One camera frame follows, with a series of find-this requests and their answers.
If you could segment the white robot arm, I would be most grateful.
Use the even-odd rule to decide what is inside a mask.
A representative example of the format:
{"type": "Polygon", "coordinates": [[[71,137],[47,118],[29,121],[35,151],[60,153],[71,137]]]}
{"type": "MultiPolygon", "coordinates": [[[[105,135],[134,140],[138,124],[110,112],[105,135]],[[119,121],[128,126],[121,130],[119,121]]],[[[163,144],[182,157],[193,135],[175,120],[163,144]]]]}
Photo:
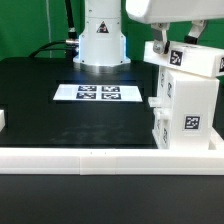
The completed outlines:
{"type": "Polygon", "coordinates": [[[174,22],[190,21],[188,42],[195,43],[207,22],[224,18],[224,0],[84,0],[85,27],[79,36],[79,55],[74,58],[85,70],[112,70],[130,63],[126,37],[121,32],[121,10],[134,21],[149,24],[154,32],[153,53],[166,55],[170,42],[166,31],[174,22]]]}

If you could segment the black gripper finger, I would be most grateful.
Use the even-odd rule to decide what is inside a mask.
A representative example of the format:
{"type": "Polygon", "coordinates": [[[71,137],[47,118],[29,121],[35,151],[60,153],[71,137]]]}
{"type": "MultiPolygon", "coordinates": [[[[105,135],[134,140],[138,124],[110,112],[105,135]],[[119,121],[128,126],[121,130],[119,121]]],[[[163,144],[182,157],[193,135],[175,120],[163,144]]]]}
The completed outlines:
{"type": "Polygon", "coordinates": [[[169,51],[170,41],[167,39],[169,23],[154,23],[151,25],[153,31],[153,51],[157,54],[167,54],[169,51]]]}
{"type": "Polygon", "coordinates": [[[197,44],[206,27],[206,20],[194,20],[189,33],[184,37],[184,42],[188,44],[197,44]]]}

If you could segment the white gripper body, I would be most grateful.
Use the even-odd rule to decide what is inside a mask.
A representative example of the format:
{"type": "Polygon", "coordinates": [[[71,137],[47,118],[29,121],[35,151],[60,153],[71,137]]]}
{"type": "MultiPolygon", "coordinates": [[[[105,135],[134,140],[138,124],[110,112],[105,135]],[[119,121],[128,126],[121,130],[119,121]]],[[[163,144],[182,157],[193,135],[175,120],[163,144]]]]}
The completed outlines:
{"type": "Polygon", "coordinates": [[[144,24],[219,19],[224,0],[126,0],[126,11],[144,24]]]}

